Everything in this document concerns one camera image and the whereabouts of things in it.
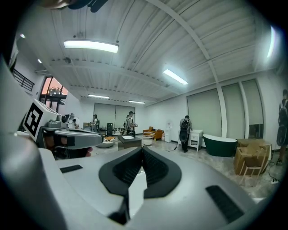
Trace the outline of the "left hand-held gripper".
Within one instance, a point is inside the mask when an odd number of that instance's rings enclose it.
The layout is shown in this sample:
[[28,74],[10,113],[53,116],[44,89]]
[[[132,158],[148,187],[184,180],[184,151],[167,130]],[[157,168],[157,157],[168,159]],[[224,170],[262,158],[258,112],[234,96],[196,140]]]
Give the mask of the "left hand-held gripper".
[[72,159],[76,157],[74,150],[98,146],[104,141],[100,133],[69,128],[68,122],[73,118],[74,114],[61,115],[33,99],[22,126],[37,146],[52,151],[54,158]]

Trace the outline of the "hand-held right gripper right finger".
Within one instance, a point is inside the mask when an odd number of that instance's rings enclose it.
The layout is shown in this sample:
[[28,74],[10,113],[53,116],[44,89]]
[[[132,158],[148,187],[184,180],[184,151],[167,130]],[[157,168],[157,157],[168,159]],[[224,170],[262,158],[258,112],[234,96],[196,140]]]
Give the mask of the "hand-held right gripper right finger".
[[181,179],[162,198],[144,199],[129,221],[135,230],[217,230],[256,207],[253,199],[236,183],[211,166],[194,159],[153,148],[176,163]]

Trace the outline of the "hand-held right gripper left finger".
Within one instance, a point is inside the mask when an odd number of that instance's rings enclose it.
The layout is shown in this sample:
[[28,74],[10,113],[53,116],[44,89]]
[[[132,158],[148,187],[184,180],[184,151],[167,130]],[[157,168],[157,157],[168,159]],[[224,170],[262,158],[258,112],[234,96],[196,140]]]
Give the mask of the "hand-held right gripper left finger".
[[111,220],[122,197],[108,192],[99,179],[105,163],[122,157],[134,148],[84,158],[55,160],[52,152],[40,148],[45,175],[64,217],[67,230],[127,230]]

